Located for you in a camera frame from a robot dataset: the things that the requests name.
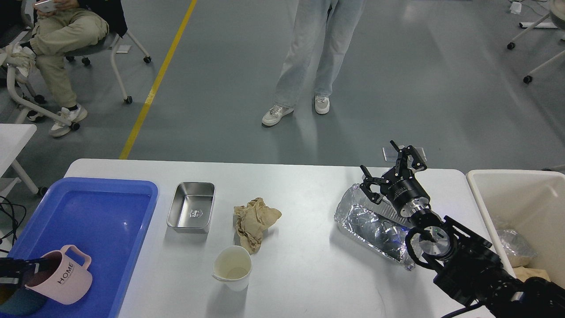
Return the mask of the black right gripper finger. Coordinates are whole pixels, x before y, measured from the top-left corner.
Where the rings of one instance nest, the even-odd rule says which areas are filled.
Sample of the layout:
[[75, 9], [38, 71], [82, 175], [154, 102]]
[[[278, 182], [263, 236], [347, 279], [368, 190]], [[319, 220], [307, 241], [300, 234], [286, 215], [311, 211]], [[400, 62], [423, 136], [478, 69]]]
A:
[[426, 162], [414, 146], [409, 145], [400, 148], [393, 140], [390, 141], [390, 144], [398, 154], [392, 172], [395, 179], [411, 179], [415, 176], [415, 173], [428, 168]]
[[371, 191], [371, 186], [387, 185], [387, 179], [382, 177], [373, 177], [365, 165], [360, 165], [360, 169], [363, 172], [363, 181], [359, 185], [359, 189], [363, 191], [369, 201], [374, 204], [380, 204], [383, 201], [383, 195]]

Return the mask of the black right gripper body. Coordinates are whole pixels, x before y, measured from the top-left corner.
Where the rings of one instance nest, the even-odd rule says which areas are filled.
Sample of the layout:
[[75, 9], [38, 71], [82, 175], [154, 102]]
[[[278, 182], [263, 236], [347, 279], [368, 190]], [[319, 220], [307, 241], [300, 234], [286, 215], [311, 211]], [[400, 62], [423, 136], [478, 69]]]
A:
[[384, 184], [380, 186], [380, 193], [387, 198], [393, 208], [402, 217], [411, 217], [414, 213], [430, 209], [430, 197], [423, 189], [413, 173], [407, 177], [401, 173], [388, 171], [382, 178]]

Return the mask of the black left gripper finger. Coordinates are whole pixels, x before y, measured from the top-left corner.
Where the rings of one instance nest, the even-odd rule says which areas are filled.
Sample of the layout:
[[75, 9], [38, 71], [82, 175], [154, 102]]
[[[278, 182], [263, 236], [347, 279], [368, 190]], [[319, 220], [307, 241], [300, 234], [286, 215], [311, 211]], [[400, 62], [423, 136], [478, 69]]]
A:
[[2, 257], [0, 259], [0, 276], [22, 276], [29, 270], [38, 273], [49, 270], [53, 262], [47, 258], [34, 258], [24, 260], [22, 258]]

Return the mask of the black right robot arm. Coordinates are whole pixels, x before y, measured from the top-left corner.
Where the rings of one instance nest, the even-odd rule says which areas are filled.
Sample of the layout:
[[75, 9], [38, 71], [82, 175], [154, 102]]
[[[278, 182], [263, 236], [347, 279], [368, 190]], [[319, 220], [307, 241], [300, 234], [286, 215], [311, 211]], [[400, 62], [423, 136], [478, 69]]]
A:
[[394, 211], [408, 219], [408, 255], [416, 264], [434, 270], [434, 284], [463, 308], [453, 318], [482, 306], [497, 318], [562, 318], [565, 292], [556, 283], [532, 276], [521, 281], [504, 268], [492, 243], [449, 216], [432, 211], [430, 197], [415, 178], [426, 164], [410, 146], [391, 145], [398, 156], [394, 167], [374, 177], [361, 165], [360, 189], [375, 204], [386, 198]]

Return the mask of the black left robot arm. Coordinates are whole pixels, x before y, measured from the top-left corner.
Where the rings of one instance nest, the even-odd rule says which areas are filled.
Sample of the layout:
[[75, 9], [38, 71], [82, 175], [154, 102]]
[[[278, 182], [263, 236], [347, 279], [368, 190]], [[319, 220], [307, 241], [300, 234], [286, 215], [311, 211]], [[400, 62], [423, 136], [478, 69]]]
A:
[[[18, 239], [17, 229], [20, 227], [22, 220], [16, 218], [16, 207], [23, 208], [24, 215], [26, 216], [26, 207], [20, 204], [14, 204], [6, 197], [1, 197], [1, 215], [6, 216], [11, 221], [11, 229], [8, 230], [6, 234], [1, 234], [2, 243], [5, 239], [10, 238], [12, 244], [15, 244]], [[53, 262], [46, 257], [31, 259], [2, 257], [0, 260], [1, 284], [18, 288], [31, 286], [32, 280], [38, 278], [40, 274], [48, 272], [52, 263]]]

